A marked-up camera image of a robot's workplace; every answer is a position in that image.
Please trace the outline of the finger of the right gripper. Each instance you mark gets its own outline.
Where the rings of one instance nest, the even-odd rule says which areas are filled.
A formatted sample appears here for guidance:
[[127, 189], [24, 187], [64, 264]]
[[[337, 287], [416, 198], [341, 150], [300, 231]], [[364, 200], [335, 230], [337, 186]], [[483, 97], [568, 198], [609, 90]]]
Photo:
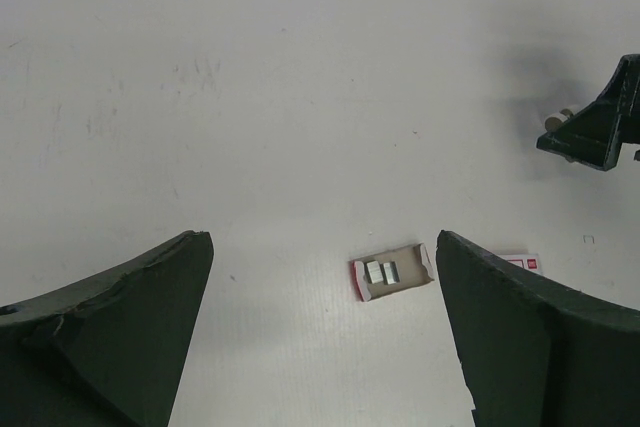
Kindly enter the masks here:
[[603, 91], [536, 148], [596, 170], [616, 167], [625, 144], [639, 143], [639, 56], [621, 57]]

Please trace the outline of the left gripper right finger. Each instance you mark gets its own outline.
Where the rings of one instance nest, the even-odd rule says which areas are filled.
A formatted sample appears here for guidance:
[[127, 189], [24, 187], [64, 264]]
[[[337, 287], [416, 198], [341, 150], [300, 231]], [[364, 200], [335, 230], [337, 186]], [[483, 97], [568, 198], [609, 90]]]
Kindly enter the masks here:
[[475, 425], [638, 425], [638, 311], [451, 231], [436, 264]]

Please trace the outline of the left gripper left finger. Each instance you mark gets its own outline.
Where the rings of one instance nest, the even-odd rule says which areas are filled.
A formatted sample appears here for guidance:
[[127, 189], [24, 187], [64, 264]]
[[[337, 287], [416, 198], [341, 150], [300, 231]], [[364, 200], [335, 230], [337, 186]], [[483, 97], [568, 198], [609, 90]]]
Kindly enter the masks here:
[[2, 307], [2, 425], [168, 425], [213, 259], [186, 231]]

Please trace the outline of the staple strips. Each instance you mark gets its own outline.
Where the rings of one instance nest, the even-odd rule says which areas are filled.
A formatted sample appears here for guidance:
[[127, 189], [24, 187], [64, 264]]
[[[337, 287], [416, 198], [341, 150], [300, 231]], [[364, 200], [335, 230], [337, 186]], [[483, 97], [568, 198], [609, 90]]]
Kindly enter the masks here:
[[372, 260], [365, 263], [365, 273], [372, 285], [394, 285], [399, 282], [396, 264], [394, 262], [379, 262]]

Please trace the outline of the red white staple box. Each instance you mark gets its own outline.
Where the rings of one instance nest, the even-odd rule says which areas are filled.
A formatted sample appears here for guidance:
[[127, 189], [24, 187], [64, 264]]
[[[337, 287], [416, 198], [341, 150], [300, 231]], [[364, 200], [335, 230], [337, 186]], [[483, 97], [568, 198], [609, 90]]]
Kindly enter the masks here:
[[362, 302], [435, 281], [434, 267], [423, 243], [353, 260], [351, 270], [356, 294]]

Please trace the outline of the white stapler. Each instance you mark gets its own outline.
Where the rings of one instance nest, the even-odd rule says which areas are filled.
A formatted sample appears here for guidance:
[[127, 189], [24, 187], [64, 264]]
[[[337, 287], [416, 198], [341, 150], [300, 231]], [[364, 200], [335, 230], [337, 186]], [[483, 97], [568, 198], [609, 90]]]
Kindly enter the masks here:
[[546, 132], [553, 132], [561, 127], [564, 123], [574, 117], [582, 108], [579, 105], [569, 105], [559, 111], [549, 114], [544, 119], [544, 128]]

